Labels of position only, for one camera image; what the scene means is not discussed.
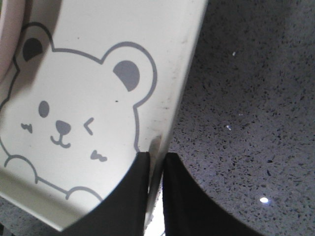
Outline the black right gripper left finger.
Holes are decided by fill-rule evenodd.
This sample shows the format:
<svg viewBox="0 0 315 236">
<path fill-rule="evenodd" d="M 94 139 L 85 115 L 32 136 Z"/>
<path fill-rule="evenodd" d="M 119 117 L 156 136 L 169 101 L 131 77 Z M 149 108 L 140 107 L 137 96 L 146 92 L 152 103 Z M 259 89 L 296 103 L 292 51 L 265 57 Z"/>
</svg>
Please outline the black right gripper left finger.
<svg viewBox="0 0 315 236">
<path fill-rule="evenodd" d="M 150 154 L 139 152 L 117 187 L 95 209 L 63 230 L 64 236 L 142 236 Z"/>
</svg>

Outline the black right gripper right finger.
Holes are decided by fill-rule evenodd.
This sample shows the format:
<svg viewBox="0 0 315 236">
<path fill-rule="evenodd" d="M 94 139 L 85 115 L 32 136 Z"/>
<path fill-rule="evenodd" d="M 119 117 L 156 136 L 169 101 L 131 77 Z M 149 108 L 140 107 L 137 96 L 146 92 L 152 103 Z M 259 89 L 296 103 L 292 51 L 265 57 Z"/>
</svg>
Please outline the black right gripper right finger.
<svg viewBox="0 0 315 236">
<path fill-rule="evenodd" d="M 163 162 L 162 199 L 168 236 L 257 236 L 217 205 L 189 174 L 178 154 Z"/>
</svg>

